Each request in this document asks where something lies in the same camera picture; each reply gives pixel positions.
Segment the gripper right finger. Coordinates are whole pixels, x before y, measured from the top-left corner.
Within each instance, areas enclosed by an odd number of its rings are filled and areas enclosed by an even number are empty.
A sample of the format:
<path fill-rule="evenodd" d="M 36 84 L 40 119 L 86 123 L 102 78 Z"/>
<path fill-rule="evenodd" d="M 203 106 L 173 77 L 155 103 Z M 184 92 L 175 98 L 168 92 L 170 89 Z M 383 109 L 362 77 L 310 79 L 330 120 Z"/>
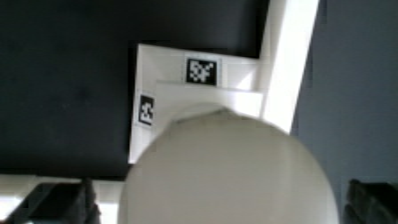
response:
<path fill-rule="evenodd" d="M 398 185 L 351 180 L 344 224 L 398 224 Z"/>

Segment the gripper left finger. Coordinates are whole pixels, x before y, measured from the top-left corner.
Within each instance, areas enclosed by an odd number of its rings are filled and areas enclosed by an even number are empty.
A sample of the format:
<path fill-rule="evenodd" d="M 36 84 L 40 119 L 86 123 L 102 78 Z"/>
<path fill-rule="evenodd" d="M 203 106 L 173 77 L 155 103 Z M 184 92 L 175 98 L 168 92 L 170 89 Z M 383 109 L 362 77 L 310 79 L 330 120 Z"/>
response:
<path fill-rule="evenodd" d="M 3 224 L 102 224 L 93 181 L 42 183 Z"/>

